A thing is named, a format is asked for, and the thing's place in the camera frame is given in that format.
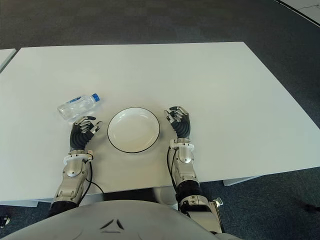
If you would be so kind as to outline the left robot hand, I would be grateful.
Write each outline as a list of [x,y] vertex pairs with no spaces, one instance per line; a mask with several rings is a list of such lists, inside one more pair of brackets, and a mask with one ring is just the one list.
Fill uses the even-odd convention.
[[93,116],[83,116],[73,123],[69,137],[70,152],[84,151],[86,145],[100,130],[102,121],[93,124],[94,120],[96,118]]

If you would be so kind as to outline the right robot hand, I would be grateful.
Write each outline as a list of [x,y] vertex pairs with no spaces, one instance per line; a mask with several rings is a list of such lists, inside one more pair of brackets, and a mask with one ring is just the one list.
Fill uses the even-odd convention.
[[190,139],[191,123],[189,113],[182,106],[173,106],[164,111],[178,139]]

